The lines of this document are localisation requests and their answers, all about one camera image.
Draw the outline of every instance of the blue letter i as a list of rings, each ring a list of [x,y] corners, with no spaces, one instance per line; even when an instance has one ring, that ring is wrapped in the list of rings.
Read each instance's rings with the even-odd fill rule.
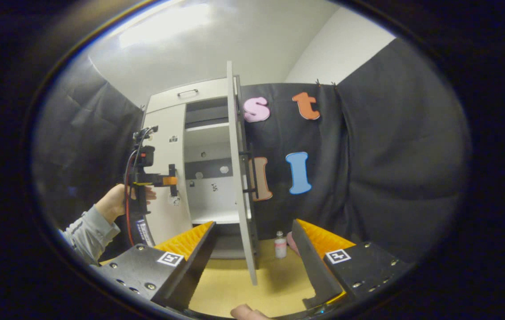
[[[291,194],[303,194],[312,188],[312,185],[308,184],[306,173],[307,158],[308,154],[306,152],[294,152],[286,156],[286,162],[290,164],[290,169],[292,170]]]

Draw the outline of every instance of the gray sleeve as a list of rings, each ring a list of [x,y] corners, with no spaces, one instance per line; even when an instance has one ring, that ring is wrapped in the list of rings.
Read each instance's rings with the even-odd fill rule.
[[[110,225],[93,205],[65,231],[60,232],[73,250],[88,264],[98,265],[98,258],[112,239],[120,233],[120,229],[116,223]]]

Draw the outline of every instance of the black curtain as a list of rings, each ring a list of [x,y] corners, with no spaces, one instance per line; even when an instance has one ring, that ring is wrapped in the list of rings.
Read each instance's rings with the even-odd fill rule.
[[[301,92],[315,97],[312,109],[320,118],[306,120],[293,97]],[[291,231],[300,218],[332,229],[347,228],[343,212],[347,200],[348,150],[346,126],[340,99],[332,85],[261,84],[241,87],[240,105],[250,98],[264,97],[271,115],[265,121],[245,122],[249,148],[254,156],[264,156],[266,179],[273,197],[254,202],[260,240],[271,239],[277,231]],[[287,154],[307,152],[306,170],[311,190],[290,194],[292,173]]]
[[[86,55],[51,87],[36,120],[32,170],[43,212],[64,229],[120,182],[143,112]],[[126,230],[123,216],[116,220]],[[127,249],[117,236],[101,259]]]
[[[300,92],[320,118],[301,117]],[[465,192],[468,128],[457,97],[407,43],[395,39],[337,87],[243,86],[240,104],[253,97],[271,111],[245,126],[273,192],[254,203],[259,239],[299,217],[415,261],[447,231]],[[292,195],[285,156],[302,151],[312,190]]]

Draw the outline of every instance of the pink object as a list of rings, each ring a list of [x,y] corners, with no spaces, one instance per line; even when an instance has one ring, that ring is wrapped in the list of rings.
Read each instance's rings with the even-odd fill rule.
[[[298,247],[296,246],[296,243],[294,242],[294,239],[292,238],[292,231],[290,231],[286,235],[286,242],[289,244],[290,249],[292,249],[298,256],[300,256],[300,253],[298,251]]]
[[[264,121],[269,118],[270,110],[265,107],[268,104],[263,97],[250,98],[244,102],[244,119],[247,122]]]

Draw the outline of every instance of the yellow foam pad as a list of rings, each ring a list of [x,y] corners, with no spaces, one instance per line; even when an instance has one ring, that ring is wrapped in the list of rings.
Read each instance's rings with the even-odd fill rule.
[[[296,219],[298,223],[300,223],[302,229],[310,239],[312,245],[314,245],[314,249],[320,256],[320,259],[323,259],[326,252],[335,251],[338,249],[346,249],[349,247],[353,247],[356,245],[352,241],[346,240],[326,229],[320,228],[317,225],[313,225],[306,221]]]
[[[199,241],[201,241],[203,238],[203,235],[207,232],[212,224],[213,221],[200,224],[193,229],[185,231],[184,233],[180,233],[168,241],[160,243],[154,248],[171,253],[177,253],[178,255],[183,255],[185,257],[185,261],[187,261],[195,247],[197,247]]]

